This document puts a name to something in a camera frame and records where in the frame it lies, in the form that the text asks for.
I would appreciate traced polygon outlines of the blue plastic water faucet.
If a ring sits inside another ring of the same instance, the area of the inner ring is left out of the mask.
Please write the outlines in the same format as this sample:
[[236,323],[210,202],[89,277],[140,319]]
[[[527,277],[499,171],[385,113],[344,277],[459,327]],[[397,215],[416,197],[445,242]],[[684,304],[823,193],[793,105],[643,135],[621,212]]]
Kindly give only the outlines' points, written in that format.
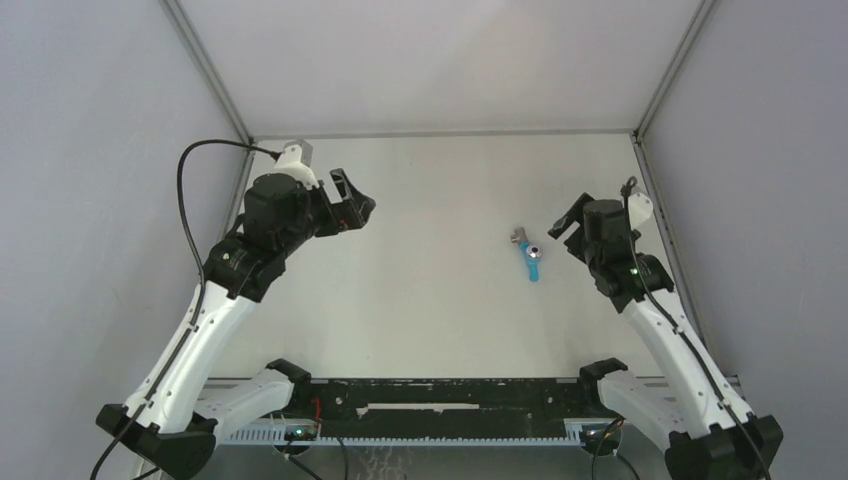
[[539,263],[542,258],[541,248],[529,241],[519,243],[518,248],[527,268],[528,279],[531,282],[538,282],[540,278]]

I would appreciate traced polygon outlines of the small metal pipe fitting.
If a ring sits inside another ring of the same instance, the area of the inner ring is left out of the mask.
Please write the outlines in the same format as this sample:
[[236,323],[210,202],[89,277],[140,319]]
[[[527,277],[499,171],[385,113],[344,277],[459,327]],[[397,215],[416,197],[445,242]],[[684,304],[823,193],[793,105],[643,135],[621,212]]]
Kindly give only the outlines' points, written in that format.
[[511,236],[510,236],[510,241],[514,244],[517,244],[517,245],[528,243],[529,240],[527,238],[525,228],[524,227],[518,227],[518,228],[514,229]]

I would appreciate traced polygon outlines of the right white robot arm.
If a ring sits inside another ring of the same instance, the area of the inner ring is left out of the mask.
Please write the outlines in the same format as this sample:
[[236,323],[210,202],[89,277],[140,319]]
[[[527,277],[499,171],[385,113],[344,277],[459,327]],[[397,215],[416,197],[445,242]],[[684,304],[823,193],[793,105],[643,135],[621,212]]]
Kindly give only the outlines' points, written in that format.
[[548,232],[588,268],[673,396],[667,401],[649,391],[622,361],[609,358],[580,368],[579,406],[632,424],[663,454],[673,479],[767,479],[783,430],[773,416],[757,415],[722,374],[663,264],[636,251],[636,227],[651,206],[641,194],[616,200],[583,193]]

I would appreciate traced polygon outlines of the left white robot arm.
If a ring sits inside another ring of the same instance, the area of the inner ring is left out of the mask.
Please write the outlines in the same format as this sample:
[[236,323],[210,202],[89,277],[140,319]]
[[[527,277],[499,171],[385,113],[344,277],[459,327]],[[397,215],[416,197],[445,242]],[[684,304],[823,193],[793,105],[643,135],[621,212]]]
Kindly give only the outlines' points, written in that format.
[[298,417],[310,409],[309,374],[282,359],[216,396],[201,392],[224,347],[285,272],[288,257],[312,238],[367,224],[375,200],[343,170],[330,176],[337,203],[321,182],[287,173],[254,181],[233,229],[210,250],[192,303],[154,368],[124,403],[107,404],[98,414],[100,428],[171,478],[196,476],[217,446],[266,414]]

